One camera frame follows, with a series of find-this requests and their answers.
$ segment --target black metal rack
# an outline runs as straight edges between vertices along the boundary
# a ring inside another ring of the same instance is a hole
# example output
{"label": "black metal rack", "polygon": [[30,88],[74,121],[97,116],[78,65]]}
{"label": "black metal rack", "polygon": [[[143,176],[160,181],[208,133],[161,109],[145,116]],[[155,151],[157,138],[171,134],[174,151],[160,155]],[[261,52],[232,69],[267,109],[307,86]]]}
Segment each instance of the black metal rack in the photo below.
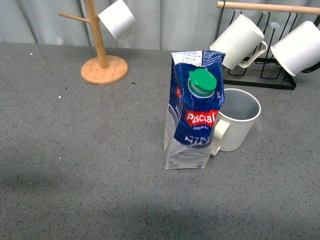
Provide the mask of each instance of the black metal rack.
{"label": "black metal rack", "polygon": [[[225,10],[225,6],[223,5],[223,8],[220,9],[220,14],[219,14],[219,19],[218,19],[218,24],[217,24],[217,29],[216,29],[214,40],[216,40],[218,38],[224,10]],[[236,13],[242,14],[242,11],[238,10],[238,9],[233,10],[233,15],[231,17],[229,25],[233,22]],[[287,30],[289,28],[288,33],[290,33],[293,30],[293,27],[296,23],[298,15],[299,15],[299,13],[292,14],[290,12],[287,14],[288,14],[288,17],[286,19],[284,27],[282,28],[282,32],[280,34],[278,41],[281,40],[282,37],[284,36],[285,30]],[[288,22],[292,16],[294,17],[293,22],[290,26],[288,26]],[[226,67],[223,67],[224,83],[229,84],[229,85],[241,85],[241,86],[252,86],[252,87],[260,87],[260,88],[294,90],[297,85],[296,85],[293,77],[291,75],[289,75],[281,67],[281,65],[274,58],[273,55],[271,55],[271,57],[269,57],[270,47],[271,47],[271,43],[274,38],[275,31],[277,31],[280,28],[280,25],[278,22],[270,21],[271,12],[262,11],[261,16],[256,23],[256,25],[259,28],[261,27],[260,24],[262,22],[262,19],[264,19],[264,18],[266,18],[266,21],[265,21],[266,24],[264,26],[262,26],[263,34],[266,33],[268,28],[272,30],[265,57],[257,58],[254,61],[254,63],[252,63],[248,68],[245,68],[245,69],[238,67],[238,66],[233,70],[230,70]],[[314,21],[314,24],[316,26],[318,26],[319,23],[320,23],[320,15],[318,15]],[[252,55],[255,54],[258,47],[260,49],[261,44],[260,44],[260,46],[257,46],[254,49]],[[244,61],[247,61],[249,58],[250,58],[250,56],[247,56],[246,58],[244,58]],[[313,68],[314,67],[306,68],[305,70],[302,71],[302,73],[312,72]]]}

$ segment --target ribbed white mug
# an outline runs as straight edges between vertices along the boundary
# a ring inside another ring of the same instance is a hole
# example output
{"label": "ribbed white mug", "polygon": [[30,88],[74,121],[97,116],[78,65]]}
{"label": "ribbed white mug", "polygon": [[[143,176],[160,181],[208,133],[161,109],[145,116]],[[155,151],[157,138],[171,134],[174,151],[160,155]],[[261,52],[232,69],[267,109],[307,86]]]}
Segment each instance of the ribbed white mug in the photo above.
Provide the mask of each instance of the ribbed white mug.
{"label": "ribbed white mug", "polygon": [[[228,69],[234,69],[237,65],[247,68],[267,50],[268,46],[263,41],[264,39],[265,36],[257,25],[247,16],[240,14],[214,41],[210,46],[210,50],[225,53],[222,65]],[[262,49],[251,56],[247,62],[241,63],[259,44],[263,45]]]}
{"label": "ribbed white mug", "polygon": [[246,91],[228,88],[224,90],[224,97],[215,120],[213,156],[219,150],[231,152],[238,149],[261,113],[259,101]]}

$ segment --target green bottle cap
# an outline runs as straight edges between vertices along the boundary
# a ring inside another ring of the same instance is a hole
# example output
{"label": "green bottle cap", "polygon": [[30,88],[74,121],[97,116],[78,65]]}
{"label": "green bottle cap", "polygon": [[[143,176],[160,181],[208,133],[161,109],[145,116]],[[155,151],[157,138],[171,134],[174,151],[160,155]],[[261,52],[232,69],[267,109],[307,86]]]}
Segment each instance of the green bottle cap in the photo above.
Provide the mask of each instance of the green bottle cap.
{"label": "green bottle cap", "polygon": [[201,97],[210,96],[217,87],[217,79],[213,74],[203,68],[189,72],[189,87],[192,93]]}

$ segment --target wooden mug tree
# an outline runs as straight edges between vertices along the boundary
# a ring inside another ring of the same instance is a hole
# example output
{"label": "wooden mug tree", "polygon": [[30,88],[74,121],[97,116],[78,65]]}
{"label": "wooden mug tree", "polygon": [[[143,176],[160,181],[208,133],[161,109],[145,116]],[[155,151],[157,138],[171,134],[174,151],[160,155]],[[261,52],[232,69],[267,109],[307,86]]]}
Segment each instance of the wooden mug tree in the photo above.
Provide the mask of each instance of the wooden mug tree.
{"label": "wooden mug tree", "polygon": [[121,57],[106,55],[95,0],[84,0],[84,4],[88,19],[59,12],[59,16],[90,24],[97,57],[82,66],[81,75],[87,82],[95,85],[115,83],[127,75],[128,64]]}

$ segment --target red label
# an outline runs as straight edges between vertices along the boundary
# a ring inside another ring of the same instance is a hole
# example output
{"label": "red label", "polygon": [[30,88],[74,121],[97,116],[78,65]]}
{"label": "red label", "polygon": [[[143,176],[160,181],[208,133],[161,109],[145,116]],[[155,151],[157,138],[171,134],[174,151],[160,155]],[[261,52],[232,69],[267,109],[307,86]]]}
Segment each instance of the red label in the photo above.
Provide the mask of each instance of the red label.
{"label": "red label", "polygon": [[212,128],[215,124],[217,113],[218,110],[210,110],[209,112],[187,110],[185,113],[185,121],[190,127],[206,124]]}
{"label": "red label", "polygon": [[179,98],[179,99],[181,99],[181,97],[182,97],[182,93],[181,93],[181,91],[180,91],[180,88],[179,88],[179,87],[176,87],[176,88],[175,88],[175,95],[177,95],[177,96],[178,96],[178,98]]}

